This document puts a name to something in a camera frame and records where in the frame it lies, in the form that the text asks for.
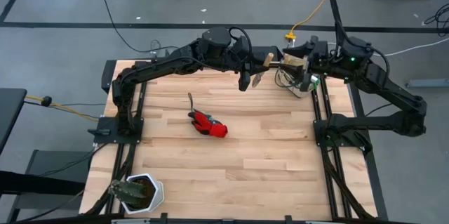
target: wooden tabletop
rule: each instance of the wooden tabletop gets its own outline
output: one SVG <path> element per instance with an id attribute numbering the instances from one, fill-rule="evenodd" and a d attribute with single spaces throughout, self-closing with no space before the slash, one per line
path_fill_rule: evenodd
<path id="1" fill-rule="evenodd" d="M 114 78 L 133 64 L 117 61 Z M 135 152 L 133 174 L 150 173 L 160 180 L 165 202 L 152 213 L 132 217 L 168 213 L 169 218 L 283 220 L 291 215 L 293 220 L 330 220 L 311 97 L 299 99 L 276 86 L 275 71 L 266 72 L 259 86 L 246 92 L 238 90 L 237 74 L 213 70 L 148 82 L 143 139 Z M 353 116 L 343 82 L 329 79 L 327 84 L 333 112 Z M 227 125 L 226 138 L 203 136 L 190 124 L 188 92 L 196 109 Z M 115 115 L 109 93 L 105 116 Z M 80 213 L 109 185 L 116 149 L 110 144 L 93 157 Z M 376 216 L 362 152 L 355 147 L 341 147 L 340 152 L 349 189 Z M 340 191 L 334 187 L 343 216 Z"/>

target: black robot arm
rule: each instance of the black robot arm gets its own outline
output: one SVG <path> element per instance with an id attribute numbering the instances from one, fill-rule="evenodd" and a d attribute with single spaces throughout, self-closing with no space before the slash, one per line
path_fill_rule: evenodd
<path id="1" fill-rule="evenodd" d="M 280 65 L 282 70 L 299 81 L 309 81 L 312 74 L 344 79 L 345 83 L 354 82 L 358 89 L 378 94 L 401 109 L 388 117 L 348 118 L 342 114 L 332 114 L 327 130 L 335 133 L 358 129 L 389 130 L 403 136 L 420 136 L 425 133 L 426 102 L 388 78 L 387 72 L 370 59 L 374 51 L 379 52 L 371 44 L 354 37 L 346 37 L 340 49 L 337 46 L 333 53 L 330 53 L 327 41 L 312 37 L 302 46 L 286 48 L 283 51 L 306 58 L 304 66 Z"/>
<path id="2" fill-rule="evenodd" d="M 112 82 L 112 99 L 118 108 L 118 134 L 130 135 L 136 132 L 136 124 L 131 115 L 131 105 L 136 84 L 164 77 L 169 74 L 192 74 L 204 67 L 221 72 L 240 73 L 239 90 L 245 91 L 250 83 L 250 76 L 267 71 L 263 60 L 253 56 L 253 48 L 248 35 L 234 37 L 232 29 L 212 28 L 203 33 L 201 38 L 183 46 L 164 58 L 151 62 L 136 62 L 126 68 Z"/>

